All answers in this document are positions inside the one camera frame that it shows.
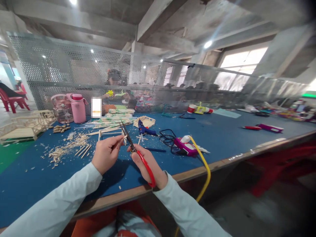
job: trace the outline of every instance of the scissors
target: scissors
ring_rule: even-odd
[[[155,180],[154,174],[152,173],[147,161],[144,159],[144,157],[141,154],[141,152],[137,151],[136,148],[134,147],[133,141],[132,141],[131,137],[129,136],[128,131],[126,130],[126,127],[125,127],[124,123],[122,122],[122,125],[121,125],[121,123],[119,122],[119,124],[121,126],[121,129],[122,129],[124,135],[127,136],[126,138],[127,138],[127,141],[129,143],[129,145],[131,146],[131,152],[132,153],[136,152],[139,155],[139,157],[141,158],[142,162],[144,163],[144,165],[146,167],[146,170],[147,170],[147,172],[149,174],[149,177],[150,177],[150,179],[152,181],[151,183],[148,183],[149,186],[152,187],[152,188],[156,187],[156,180]]]

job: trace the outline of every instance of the red marker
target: red marker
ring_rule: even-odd
[[[245,126],[245,127],[242,127],[244,129],[250,129],[250,130],[261,130],[262,128],[261,127],[255,127],[255,126]]]

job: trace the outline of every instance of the wooden table edge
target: wooden table edge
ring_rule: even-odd
[[[235,162],[241,162],[245,159],[249,159],[251,157],[257,156],[259,154],[262,154],[264,152],[267,152],[271,149],[277,148],[279,146],[285,145],[287,143],[293,142],[295,140],[304,138],[304,137],[308,137],[311,135],[316,134],[316,130],[299,135],[299,136],[295,136],[289,139],[285,139],[279,142],[275,142],[273,144],[264,146],[264,147],[260,147],[260,148],[254,148],[253,150],[250,150],[248,152],[221,160],[221,161],[216,161],[213,162],[211,164],[209,164],[209,168],[211,171],[215,171],[218,170],[220,168],[223,168],[224,166],[228,166],[232,163]],[[199,177],[203,174],[206,174],[206,168],[203,167],[199,167],[199,168],[195,168],[186,172],[182,172],[179,174],[175,174],[172,177],[177,181],[177,182],[184,182],[196,177]],[[120,193],[116,193],[116,194],[112,194],[109,196],[105,196],[105,197],[101,197],[99,199],[93,200],[93,201],[89,201],[89,202],[85,202],[82,203],[81,206],[79,207],[79,209],[77,210],[77,212],[75,213],[75,215],[73,216],[73,218],[71,219],[71,221],[75,221],[77,219],[81,219],[93,214],[96,214],[98,212],[110,209],[112,207],[115,207],[117,205],[138,199],[144,195],[146,195],[148,192],[151,191],[151,188],[149,185],[142,185],[136,188],[132,188]],[[7,227],[1,228],[0,229],[0,234],[6,229]]]

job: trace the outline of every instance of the yellow cable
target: yellow cable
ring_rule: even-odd
[[[200,149],[198,148],[197,144],[195,143],[194,139],[193,139],[191,136],[189,136],[189,137],[190,137],[191,141],[193,142],[195,148],[197,149],[197,152],[198,152],[199,155],[201,156],[202,161],[203,161],[203,164],[204,164],[204,166],[205,166],[205,168],[206,168],[206,171],[207,171],[207,178],[206,178],[205,184],[204,184],[204,186],[203,186],[203,188],[202,188],[200,194],[198,195],[198,197],[197,197],[197,199],[196,199],[196,201],[199,202],[199,201],[201,200],[202,196],[204,195],[204,193],[205,193],[205,191],[206,191],[206,189],[207,189],[207,186],[208,186],[209,183],[210,183],[210,180],[211,180],[211,171],[210,171],[210,168],[208,167],[208,164],[207,164],[207,162],[206,162],[206,160],[205,160],[205,158],[204,158],[202,152],[200,151]],[[176,230],[175,235],[174,235],[175,237],[177,237],[178,232],[179,232],[179,227],[177,227],[177,230]]]

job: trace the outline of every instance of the blue glue gun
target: blue glue gun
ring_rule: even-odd
[[[138,130],[139,134],[147,133],[149,135],[157,136],[156,131],[146,128],[140,120],[138,120]]]

